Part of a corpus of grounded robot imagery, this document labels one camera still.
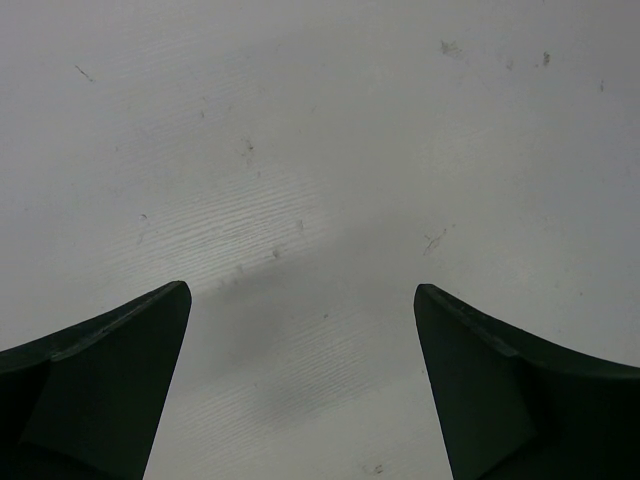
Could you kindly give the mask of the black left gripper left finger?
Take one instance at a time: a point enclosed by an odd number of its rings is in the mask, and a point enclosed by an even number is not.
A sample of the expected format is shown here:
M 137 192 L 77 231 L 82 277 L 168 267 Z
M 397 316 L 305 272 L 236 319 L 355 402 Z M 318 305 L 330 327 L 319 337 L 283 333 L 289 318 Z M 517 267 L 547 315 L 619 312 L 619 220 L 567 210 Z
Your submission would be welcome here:
M 2 478 L 143 478 L 190 309 L 173 281 L 2 351 Z

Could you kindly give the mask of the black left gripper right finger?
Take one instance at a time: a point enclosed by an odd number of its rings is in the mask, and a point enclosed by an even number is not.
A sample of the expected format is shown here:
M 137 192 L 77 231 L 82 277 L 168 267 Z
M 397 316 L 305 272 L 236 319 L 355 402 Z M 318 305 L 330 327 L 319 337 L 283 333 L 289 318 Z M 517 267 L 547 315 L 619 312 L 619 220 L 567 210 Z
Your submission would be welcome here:
M 639 370 L 511 326 L 431 284 L 419 341 L 456 479 L 636 479 Z

